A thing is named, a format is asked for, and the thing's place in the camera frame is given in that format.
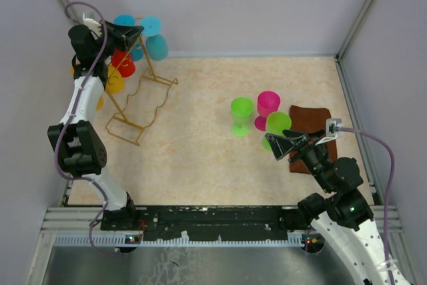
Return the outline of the pink wine glass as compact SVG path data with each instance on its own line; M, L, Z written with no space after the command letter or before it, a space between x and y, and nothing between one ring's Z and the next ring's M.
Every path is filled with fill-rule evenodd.
M257 111L259 116L257 116L254 121L254 125L258 130L266 130L266 120L269 114L277 111L280 104L281 98L274 91L263 91L258 95Z

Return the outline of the teal wine glass front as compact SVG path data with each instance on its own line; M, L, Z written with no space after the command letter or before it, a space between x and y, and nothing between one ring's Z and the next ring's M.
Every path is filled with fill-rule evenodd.
M143 27L142 35L145 36L145 47L150 59L154 61L164 60L169 53L169 47L165 37L161 34L163 23L156 16L145 16L141 19Z

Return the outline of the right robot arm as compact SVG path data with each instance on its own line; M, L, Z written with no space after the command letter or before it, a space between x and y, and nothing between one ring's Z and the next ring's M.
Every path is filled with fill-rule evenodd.
M276 160L301 161L329 198L314 193L298 203L298 221L315 229L347 267L355 284L407 284L393 261L386 232L379 232L371 207L358 187L363 179L354 158L331 161L323 130L267 133Z

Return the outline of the green wine glass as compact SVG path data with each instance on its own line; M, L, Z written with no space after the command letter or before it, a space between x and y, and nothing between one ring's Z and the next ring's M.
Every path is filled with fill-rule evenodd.
M244 137L250 132L249 122L251 120L254 103L248 97L237 97L230 105L233 123L231 131L238 137Z
M275 111L267 117L266 133L283 135L283 131L290 129L291 126L292 120L288 114L281 111Z

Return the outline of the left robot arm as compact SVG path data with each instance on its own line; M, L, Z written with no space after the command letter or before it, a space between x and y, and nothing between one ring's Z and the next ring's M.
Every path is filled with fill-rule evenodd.
M131 49L142 30L141 26L108 21L101 22L98 34L82 24L69 30L75 52L71 61L73 95L65 115L47 130L59 174L66 180L86 181L98 193L105 210L117 210L115 221L126 230L137 225L139 214L126 206L127 192L107 169L107 151L92 121L107 85L106 59L117 50Z

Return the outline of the green wine glass front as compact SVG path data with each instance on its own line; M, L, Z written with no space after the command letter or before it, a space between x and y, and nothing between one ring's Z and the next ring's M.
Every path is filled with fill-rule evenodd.
M244 137L250 132L249 122L251 120L254 103L248 97L237 97L230 105L233 123L231 131L238 137Z

